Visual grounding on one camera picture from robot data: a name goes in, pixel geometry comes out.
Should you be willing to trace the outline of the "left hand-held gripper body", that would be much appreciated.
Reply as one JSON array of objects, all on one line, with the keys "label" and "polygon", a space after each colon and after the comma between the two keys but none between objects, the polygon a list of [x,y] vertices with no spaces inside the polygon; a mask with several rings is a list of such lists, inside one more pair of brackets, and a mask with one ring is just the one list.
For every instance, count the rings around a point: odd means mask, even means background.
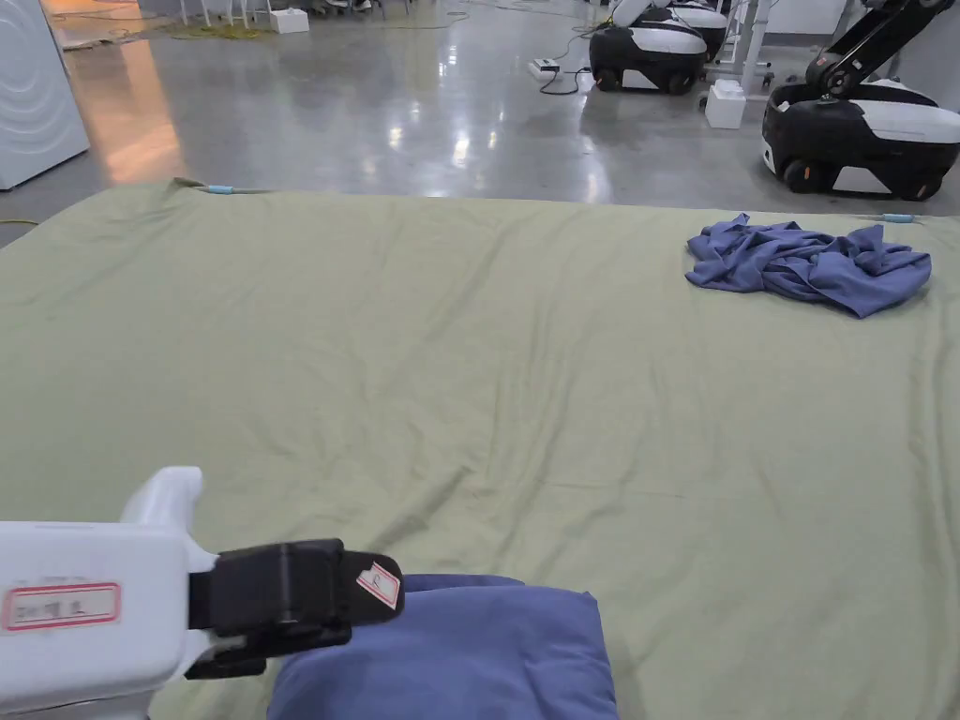
[{"label": "left hand-held gripper body", "polygon": [[219,554],[191,534],[197,467],[155,473],[113,523],[1,525],[1,715],[145,719],[218,638],[346,623],[337,539]]}]

